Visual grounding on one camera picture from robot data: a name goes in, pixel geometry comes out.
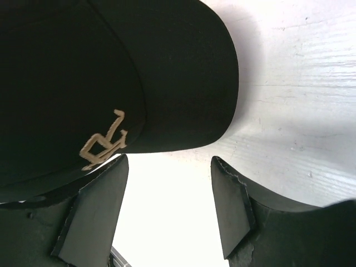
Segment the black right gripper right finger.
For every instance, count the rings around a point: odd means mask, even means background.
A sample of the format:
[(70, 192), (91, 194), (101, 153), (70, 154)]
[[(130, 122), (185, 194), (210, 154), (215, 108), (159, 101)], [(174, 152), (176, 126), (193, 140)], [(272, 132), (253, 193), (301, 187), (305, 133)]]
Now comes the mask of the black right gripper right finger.
[(230, 266), (354, 266), (355, 200), (317, 207), (211, 159), (224, 259)]

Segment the black cap gold logo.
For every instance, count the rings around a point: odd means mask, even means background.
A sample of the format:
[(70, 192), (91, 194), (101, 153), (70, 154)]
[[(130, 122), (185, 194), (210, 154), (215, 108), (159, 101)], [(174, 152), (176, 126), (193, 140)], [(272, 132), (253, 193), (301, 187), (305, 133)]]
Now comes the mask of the black cap gold logo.
[(117, 153), (211, 144), (238, 87), (231, 35), (201, 1), (2, 1), (1, 202)]

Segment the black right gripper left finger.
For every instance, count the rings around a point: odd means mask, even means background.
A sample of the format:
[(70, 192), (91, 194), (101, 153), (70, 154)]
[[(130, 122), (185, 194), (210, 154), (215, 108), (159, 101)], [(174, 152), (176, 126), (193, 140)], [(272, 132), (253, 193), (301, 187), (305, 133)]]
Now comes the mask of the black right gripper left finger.
[(103, 170), (1, 205), (1, 265), (113, 266), (113, 237), (128, 179), (121, 155)]

